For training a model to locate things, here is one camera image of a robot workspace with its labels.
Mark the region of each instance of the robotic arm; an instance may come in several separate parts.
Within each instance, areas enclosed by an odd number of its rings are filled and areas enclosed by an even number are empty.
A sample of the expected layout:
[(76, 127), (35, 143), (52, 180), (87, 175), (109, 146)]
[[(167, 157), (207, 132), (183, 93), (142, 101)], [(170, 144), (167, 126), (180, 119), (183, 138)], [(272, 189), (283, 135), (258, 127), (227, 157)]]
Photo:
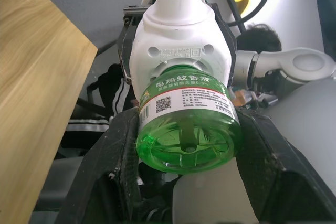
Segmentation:
[(233, 85), (283, 98), (310, 81), (330, 77), (334, 60), (317, 50), (295, 48), (283, 52), (237, 51)]

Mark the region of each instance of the white label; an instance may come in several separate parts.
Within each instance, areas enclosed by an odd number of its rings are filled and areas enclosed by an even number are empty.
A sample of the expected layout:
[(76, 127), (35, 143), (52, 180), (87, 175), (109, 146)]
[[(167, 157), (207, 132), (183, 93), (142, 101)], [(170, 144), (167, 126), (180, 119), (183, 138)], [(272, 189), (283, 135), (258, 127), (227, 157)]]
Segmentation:
[(239, 122), (234, 106), (226, 95), (204, 88), (183, 88), (152, 98), (140, 111), (139, 128), (142, 130), (158, 116), (188, 109), (218, 111)]

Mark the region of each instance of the green liquid bottle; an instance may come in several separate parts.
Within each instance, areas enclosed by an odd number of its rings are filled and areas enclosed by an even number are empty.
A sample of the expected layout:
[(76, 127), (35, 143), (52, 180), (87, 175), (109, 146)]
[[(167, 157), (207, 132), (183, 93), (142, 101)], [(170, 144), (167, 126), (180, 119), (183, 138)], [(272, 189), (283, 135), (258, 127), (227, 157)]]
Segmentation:
[(215, 168), (242, 144), (226, 87), (190, 66), (168, 68), (142, 94), (137, 151), (147, 165), (188, 174)]

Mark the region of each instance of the screw hole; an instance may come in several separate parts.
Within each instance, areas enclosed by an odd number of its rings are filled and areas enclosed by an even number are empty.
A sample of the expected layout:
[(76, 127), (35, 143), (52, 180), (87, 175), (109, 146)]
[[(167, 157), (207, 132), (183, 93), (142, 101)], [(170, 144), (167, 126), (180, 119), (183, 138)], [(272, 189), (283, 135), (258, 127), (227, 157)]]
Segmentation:
[(214, 52), (214, 47), (210, 44), (207, 44), (203, 47), (202, 51), (206, 55), (212, 55), (212, 53)]
[(159, 56), (159, 54), (160, 54), (160, 51), (156, 47), (150, 47), (148, 49), (148, 55), (150, 57), (157, 57)]

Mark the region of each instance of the bottle label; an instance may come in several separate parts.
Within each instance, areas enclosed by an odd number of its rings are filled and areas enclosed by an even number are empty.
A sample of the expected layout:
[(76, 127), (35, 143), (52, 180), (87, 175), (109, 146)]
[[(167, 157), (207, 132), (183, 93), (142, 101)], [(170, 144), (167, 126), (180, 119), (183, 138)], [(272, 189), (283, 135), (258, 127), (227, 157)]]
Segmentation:
[(239, 122), (235, 108), (225, 92), (210, 87), (178, 87), (154, 97), (150, 97), (148, 91), (145, 92), (140, 102), (139, 128), (142, 130), (158, 116), (188, 109), (218, 111)]

